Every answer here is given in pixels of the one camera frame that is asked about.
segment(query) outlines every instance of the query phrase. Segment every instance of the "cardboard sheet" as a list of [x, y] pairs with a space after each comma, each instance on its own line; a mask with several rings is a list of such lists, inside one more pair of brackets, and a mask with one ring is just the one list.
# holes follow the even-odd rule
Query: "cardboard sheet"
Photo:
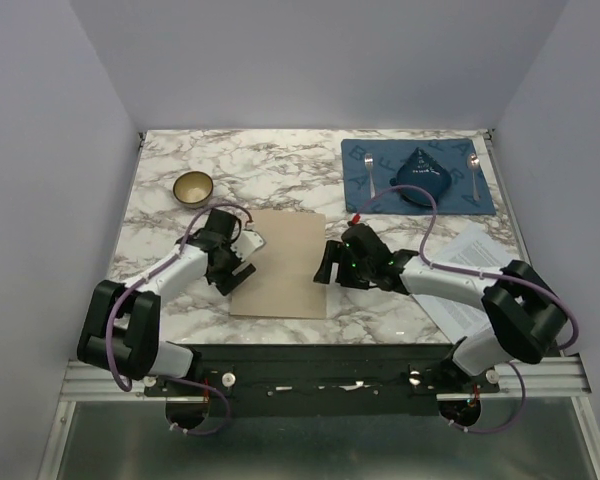
[[249, 258], [257, 271], [231, 294], [231, 315], [320, 318], [325, 285], [313, 283], [325, 245], [324, 215], [256, 210], [256, 230], [267, 244]]

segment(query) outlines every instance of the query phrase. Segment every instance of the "white wall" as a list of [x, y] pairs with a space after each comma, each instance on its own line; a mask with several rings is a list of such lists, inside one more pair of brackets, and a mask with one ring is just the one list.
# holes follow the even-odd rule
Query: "white wall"
[[531, 258], [580, 318], [600, 426], [600, 0], [571, 0], [496, 129]]
[[0, 2], [0, 479], [32, 479], [137, 134], [66, 0]]
[[492, 127], [565, 0], [71, 0], [142, 128]]

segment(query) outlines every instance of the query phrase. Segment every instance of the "spoon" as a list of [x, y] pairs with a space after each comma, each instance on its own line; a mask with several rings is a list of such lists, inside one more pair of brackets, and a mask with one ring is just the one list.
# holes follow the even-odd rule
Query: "spoon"
[[367, 172], [369, 172], [369, 189], [371, 190], [371, 198], [373, 198], [376, 196], [376, 188], [373, 185], [373, 176], [371, 174], [371, 170], [373, 170], [373, 155], [370, 153], [367, 153], [364, 156], [364, 167], [367, 169]]
[[476, 172], [480, 170], [480, 159], [475, 153], [472, 153], [467, 158], [467, 167], [471, 170], [473, 176], [473, 199], [477, 202], [480, 200], [480, 194], [478, 193], [478, 186], [476, 185]]

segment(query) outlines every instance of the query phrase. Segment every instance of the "brown bowl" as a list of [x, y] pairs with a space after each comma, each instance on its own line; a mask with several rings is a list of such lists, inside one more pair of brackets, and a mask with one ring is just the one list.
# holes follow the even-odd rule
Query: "brown bowl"
[[213, 180], [204, 172], [187, 172], [173, 184], [173, 196], [188, 208], [206, 205], [213, 193]]

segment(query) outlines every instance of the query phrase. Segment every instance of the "marble countertop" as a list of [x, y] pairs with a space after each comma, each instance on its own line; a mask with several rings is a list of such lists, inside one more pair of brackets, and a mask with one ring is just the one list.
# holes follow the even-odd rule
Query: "marble countertop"
[[[150, 131], [133, 183], [111, 278], [122, 280], [166, 255], [192, 215], [173, 198], [175, 179], [202, 170], [214, 179], [214, 200], [253, 209], [318, 212], [327, 238], [338, 238], [345, 211], [340, 142], [345, 138], [472, 138], [496, 205], [495, 216], [442, 216], [428, 252], [479, 223], [514, 255], [518, 248], [487, 148], [476, 131], [413, 130], [207, 130]], [[417, 249], [428, 216], [366, 215], [391, 249]], [[229, 299], [199, 280], [161, 314], [160, 338], [179, 343], [447, 343], [411, 298], [378, 290], [327, 286], [327, 318], [270, 319], [229, 316]]]

